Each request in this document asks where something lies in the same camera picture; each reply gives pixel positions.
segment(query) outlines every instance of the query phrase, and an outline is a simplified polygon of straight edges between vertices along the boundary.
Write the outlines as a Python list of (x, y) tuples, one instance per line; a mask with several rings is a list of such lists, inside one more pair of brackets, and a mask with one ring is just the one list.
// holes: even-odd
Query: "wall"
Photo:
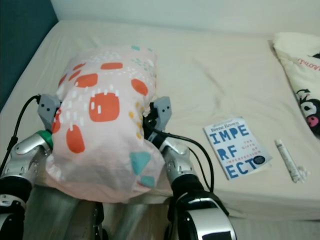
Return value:
[(50, 0), (0, 0), (0, 110), (57, 22)]
[(320, 34), (320, 0), (51, 0), (59, 20)]

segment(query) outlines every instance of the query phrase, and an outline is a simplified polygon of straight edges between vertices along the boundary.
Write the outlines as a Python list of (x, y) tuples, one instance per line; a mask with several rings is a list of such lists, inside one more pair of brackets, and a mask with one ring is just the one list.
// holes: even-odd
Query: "black cable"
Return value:
[(203, 169), (202, 164), (201, 164), (201, 162), (200, 162), (200, 160), (199, 160), (199, 157), (197, 156), (197, 154), (195, 153), (195, 151), (193, 151), (190, 147), (189, 147), (189, 150), (190, 150), (190, 152), (193, 153), (193, 155), (195, 156), (195, 159), (197, 160), (197, 162), (198, 162), (198, 164), (199, 164), (199, 167), (200, 167), (200, 170), (201, 170), (201, 173), (202, 173), (202, 177), (203, 177), (203, 179), (204, 179), (204, 182), (205, 182), (206, 187), (207, 187), (208, 189), (210, 189), (209, 184), (208, 184), (208, 182), (207, 182), (207, 178), (206, 178), (204, 169)]
[(152, 127), (149, 122), (148, 122), (148, 118), (145, 118), (144, 119), (144, 124), (146, 125), (146, 127), (157, 133), (157, 134), (160, 134), (160, 135), (163, 135), (163, 136), (166, 136), (166, 137), (170, 137), (170, 138), (174, 138), (174, 139), (180, 139), (180, 140), (183, 140), (183, 141), (187, 141), (187, 142), (190, 142), (194, 145), (196, 145), (198, 148), (200, 148), (200, 150), (203, 152), (204, 156), (206, 157), (207, 161), (208, 161), (208, 164), (209, 164), (209, 170), (210, 170), (210, 176), (211, 176), (211, 181), (210, 181), (210, 192), (214, 192), (214, 185), (215, 185), (215, 175), (214, 175), (214, 167), (212, 165), (212, 162), (211, 162), (211, 159), (210, 159), (210, 156), (209, 154), (207, 153), (207, 151), (204, 149), (204, 147), (198, 143), (197, 141), (191, 139), (191, 138), (188, 138), (188, 137), (185, 137), (185, 136), (179, 136), (179, 135), (174, 135), (174, 134), (171, 134), (171, 133), (167, 133), (167, 132), (163, 132), (163, 131), (159, 131), (158, 129), (155, 129), (154, 127)]
[(28, 107), (28, 105), (32, 102), (33, 99), (36, 99), (36, 102), (39, 103), (40, 101), (40, 95), (35, 95), (35, 96), (32, 96), (28, 99), (28, 101), (25, 102), (25, 104), (23, 105), (22, 109), (21, 109), (21, 112), (18, 116), (18, 119), (16, 121), (16, 124), (15, 124), (15, 128), (14, 128), (14, 132), (13, 132), (13, 136), (11, 137), (10, 139), (10, 142), (8, 144), (8, 147), (6, 149), (6, 154), (5, 154), (5, 157), (2, 161), (2, 164), (0, 166), (0, 176), (5, 168), (5, 165), (7, 163), (7, 160), (8, 160), (8, 157), (10, 155), (10, 152), (11, 152), (11, 149), (14, 147), (14, 145), (16, 145), (16, 143), (18, 142), (18, 138), (17, 138), (17, 134), (18, 134), (18, 129), (19, 129), (19, 125), (20, 125), (20, 122), (21, 122), (21, 119), (22, 119), (22, 116), (26, 110), (26, 108)]

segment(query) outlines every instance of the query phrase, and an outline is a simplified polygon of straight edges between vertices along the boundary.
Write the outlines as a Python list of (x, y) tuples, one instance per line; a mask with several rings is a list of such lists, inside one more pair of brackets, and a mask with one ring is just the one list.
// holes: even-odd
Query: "white bed sheet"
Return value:
[[(43, 40), (0, 114), (0, 159), (25, 101), (38, 93), (53, 94), (72, 56), (103, 45), (147, 46), (158, 54), (157, 95), (171, 99), (173, 115), (166, 130), (195, 139), (206, 148), (214, 166), (215, 193), (231, 215), (320, 219), (320, 142), (305, 123), (270, 39), (272, 36), (60, 21)], [(36, 111), (34, 103), (25, 112), (20, 140), (43, 128)], [(239, 116), (273, 156), (272, 166), (228, 181), (202, 127)], [(297, 165), (311, 171), (305, 183), (292, 182), (275, 147), (276, 138), (282, 139)], [(209, 178), (206, 159), (193, 149)], [(153, 193), (132, 202), (159, 203), (170, 194)]]

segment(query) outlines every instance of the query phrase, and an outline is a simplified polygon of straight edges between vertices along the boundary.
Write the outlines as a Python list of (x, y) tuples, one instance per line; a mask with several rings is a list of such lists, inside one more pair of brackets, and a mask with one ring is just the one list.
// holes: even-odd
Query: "book cover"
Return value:
[(250, 174), (272, 159), (242, 117), (203, 129), (229, 180)]

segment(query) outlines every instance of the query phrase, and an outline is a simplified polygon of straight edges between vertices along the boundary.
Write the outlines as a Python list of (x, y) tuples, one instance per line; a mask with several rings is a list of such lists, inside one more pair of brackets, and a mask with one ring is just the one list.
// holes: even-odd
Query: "kuromi pillow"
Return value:
[(47, 184), (79, 199), (126, 202), (156, 186), (164, 166), (144, 139), (142, 113), (156, 91), (156, 55), (138, 46), (84, 51), (56, 92)]
[(273, 44), (307, 124), (320, 136), (320, 37), (281, 32)]

